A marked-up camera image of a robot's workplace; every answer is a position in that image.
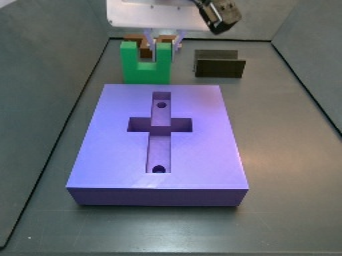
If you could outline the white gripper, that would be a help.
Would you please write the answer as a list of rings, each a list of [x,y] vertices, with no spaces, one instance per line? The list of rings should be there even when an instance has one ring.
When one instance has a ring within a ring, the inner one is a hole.
[[[153,29],[178,29],[173,50],[181,48],[186,30],[208,31],[200,10],[192,0],[106,0],[107,20],[114,27],[143,30],[156,62],[157,41]]]

